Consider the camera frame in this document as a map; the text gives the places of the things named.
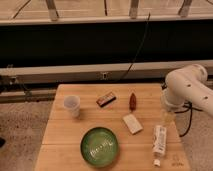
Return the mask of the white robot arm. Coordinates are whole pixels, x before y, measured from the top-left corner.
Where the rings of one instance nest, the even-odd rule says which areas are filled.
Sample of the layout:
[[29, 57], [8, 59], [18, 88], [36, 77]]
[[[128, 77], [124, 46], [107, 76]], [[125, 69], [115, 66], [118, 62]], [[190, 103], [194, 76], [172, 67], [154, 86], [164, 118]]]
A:
[[164, 125], [174, 121], [175, 112], [185, 101], [191, 102], [213, 117], [213, 90], [205, 85], [207, 77], [207, 70], [199, 64], [188, 65], [166, 75], [166, 88], [161, 95]]

